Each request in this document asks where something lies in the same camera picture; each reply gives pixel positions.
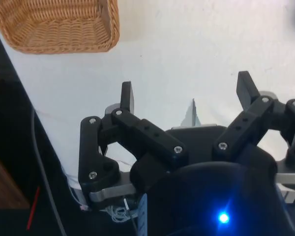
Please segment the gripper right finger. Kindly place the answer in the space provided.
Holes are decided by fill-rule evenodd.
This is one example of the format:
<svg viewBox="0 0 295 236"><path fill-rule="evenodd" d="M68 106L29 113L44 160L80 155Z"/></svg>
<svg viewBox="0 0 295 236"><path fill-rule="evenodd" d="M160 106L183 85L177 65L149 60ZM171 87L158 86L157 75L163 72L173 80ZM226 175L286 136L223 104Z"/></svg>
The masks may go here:
<svg viewBox="0 0 295 236"><path fill-rule="evenodd" d="M248 146L256 146L268 130L287 142L286 165L295 170L295 99L285 104L261 95L248 71L238 73L236 93L243 111L213 145L216 160L234 161Z"/></svg>

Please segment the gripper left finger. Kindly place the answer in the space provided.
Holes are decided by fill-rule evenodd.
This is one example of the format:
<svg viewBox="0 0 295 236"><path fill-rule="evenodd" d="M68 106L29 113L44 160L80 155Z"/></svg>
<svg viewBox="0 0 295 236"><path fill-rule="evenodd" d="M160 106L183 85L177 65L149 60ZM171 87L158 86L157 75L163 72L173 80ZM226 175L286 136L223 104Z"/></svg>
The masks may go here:
<svg viewBox="0 0 295 236"><path fill-rule="evenodd" d="M131 82L123 82L120 103L103 118L86 117L80 123L78 181L86 204L103 209L123 196L146 193L161 178L188 163L185 145L147 119L133 114ZM136 162L120 171L107 157L108 145L118 143Z"/></svg>

